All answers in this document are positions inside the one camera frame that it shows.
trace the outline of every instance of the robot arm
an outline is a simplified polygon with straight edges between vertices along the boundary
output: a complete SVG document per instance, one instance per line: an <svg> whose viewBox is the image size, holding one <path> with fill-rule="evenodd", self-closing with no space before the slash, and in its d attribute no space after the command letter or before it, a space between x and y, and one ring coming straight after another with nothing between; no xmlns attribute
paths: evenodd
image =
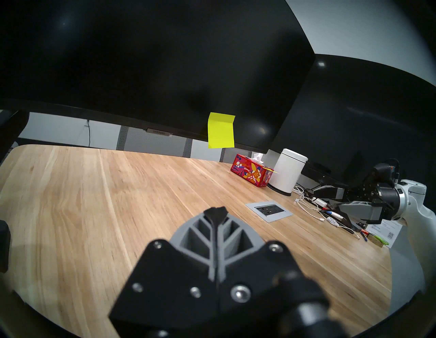
<svg viewBox="0 0 436 338"><path fill-rule="evenodd" d="M109 318L120 337L345 338L281 242L210 208L139 258Z"/></svg>
<svg viewBox="0 0 436 338"><path fill-rule="evenodd" d="M367 224L380 224L382 219L405 219L409 242L429 285L436 276L436 217L423 205L427 187L410 180L395 181L398 174L392 173L389 164L380 163L358 187L320 187L314 195L339 202L339 210Z"/></svg>

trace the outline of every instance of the green highlighter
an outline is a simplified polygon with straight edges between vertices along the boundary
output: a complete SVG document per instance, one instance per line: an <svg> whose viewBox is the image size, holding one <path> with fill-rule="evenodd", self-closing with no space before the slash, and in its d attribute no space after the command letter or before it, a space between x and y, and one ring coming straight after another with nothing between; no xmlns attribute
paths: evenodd
<svg viewBox="0 0 436 338"><path fill-rule="evenodd" d="M377 236L377 235L373 234L372 232L370 232L369 234L374 236L376 239L378 239L383 245L389 245L389 243L387 241L385 241L383 238L381 238L380 236Z"/></svg>

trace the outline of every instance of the white container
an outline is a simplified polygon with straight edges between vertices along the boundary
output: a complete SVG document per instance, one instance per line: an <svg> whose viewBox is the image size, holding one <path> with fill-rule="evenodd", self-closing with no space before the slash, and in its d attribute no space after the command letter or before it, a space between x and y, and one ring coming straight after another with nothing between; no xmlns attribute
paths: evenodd
<svg viewBox="0 0 436 338"><path fill-rule="evenodd" d="M290 196L298 177L307 162L307 157L289 149L283 149L269 179L268 186L273 190Z"/></svg>

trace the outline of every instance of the red tissue box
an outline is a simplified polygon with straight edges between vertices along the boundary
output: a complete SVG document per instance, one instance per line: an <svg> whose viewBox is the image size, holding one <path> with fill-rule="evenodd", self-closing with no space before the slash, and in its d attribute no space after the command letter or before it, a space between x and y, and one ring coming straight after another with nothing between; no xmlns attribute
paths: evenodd
<svg viewBox="0 0 436 338"><path fill-rule="evenodd" d="M256 187L265 187L268 184L269 178L273 174L271 170L271 168L264 167L250 160L248 157L239 154L236 155L232 168L230 169L231 172L245 178Z"/></svg>

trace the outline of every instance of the wooden tabletop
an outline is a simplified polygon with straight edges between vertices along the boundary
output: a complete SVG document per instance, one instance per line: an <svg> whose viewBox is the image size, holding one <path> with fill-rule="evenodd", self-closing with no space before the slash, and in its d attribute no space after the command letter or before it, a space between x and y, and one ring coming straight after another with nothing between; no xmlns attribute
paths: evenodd
<svg viewBox="0 0 436 338"><path fill-rule="evenodd" d="M351 335L384 319L389 250L305 214L230 164L79 147L26 145L0 166L0 219L11 231L5 278L33 308L81 337L117 337L108 313L145 246L225 206L264 240L285 243ZM275 200L293 216L267 223L245 203Z"/></svg>

